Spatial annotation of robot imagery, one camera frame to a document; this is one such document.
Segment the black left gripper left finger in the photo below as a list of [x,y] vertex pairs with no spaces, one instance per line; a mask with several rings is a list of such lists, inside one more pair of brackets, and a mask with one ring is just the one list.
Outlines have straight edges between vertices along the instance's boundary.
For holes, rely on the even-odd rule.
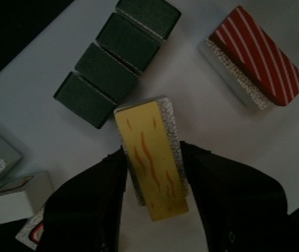
[[44,205],[37,252],[117,252],[125,178],[119,149],[61,185]]

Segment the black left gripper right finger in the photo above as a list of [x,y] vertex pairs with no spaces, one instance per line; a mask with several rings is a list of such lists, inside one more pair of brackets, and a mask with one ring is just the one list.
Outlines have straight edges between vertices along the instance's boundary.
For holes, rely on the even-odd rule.
[[182,151],[208,252],[299,252],[279,182],[187,142]]

